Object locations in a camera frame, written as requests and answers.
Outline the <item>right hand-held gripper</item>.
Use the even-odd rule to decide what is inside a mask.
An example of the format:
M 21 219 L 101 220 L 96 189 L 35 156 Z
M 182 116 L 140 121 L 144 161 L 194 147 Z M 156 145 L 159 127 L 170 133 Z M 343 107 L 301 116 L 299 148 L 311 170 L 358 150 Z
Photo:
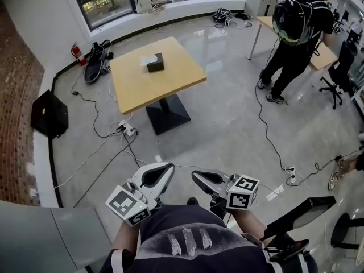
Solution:
M 218 170 L 194 170 L 192 180 L 212 195 L 210 211 L 224 218 L 227 210 L 249 210 L 255 201 L 259 180 L 246 175 L 228 176 Z

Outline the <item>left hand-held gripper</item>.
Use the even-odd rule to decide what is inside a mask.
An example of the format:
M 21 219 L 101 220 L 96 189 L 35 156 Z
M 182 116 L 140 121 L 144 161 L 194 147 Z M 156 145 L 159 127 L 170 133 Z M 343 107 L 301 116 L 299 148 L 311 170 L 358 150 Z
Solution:
M 173 178 L 174 164 L 157 162 L 140 167 L 123 185 L 117 185 L 106 206 L 129 226 L 136 226 L 152 215 Z

